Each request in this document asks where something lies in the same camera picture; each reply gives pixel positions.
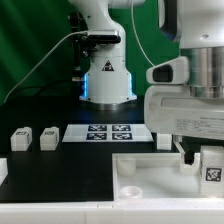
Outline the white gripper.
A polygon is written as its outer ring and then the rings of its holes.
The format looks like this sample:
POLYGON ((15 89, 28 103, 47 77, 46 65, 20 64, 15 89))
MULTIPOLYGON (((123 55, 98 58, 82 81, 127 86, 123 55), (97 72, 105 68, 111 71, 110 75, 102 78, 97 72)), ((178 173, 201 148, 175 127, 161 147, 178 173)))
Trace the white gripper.
POLYGON ((192 165, 194 152, 182 136, 224 140, 224 99, 191 97, 183 85, 154 85, 145 94, 144 122, 151 132, 174 135, 181 163, 192 165))

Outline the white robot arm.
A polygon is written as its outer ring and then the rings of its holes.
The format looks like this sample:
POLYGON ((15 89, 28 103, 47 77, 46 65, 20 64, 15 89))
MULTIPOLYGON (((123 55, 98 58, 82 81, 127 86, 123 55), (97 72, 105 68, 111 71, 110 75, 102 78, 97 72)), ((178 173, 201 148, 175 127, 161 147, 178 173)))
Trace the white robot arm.
MULTIPOLYGON (((125 65, 126 34, 110 8, 145 0, 68 0, 94 43, 82 100, 116 108, 136 98, 125 65)), ((224 141, 224 0, 157 0, 158 26, 179 56, 146 72, 144 122, 153 133, 224 141)))

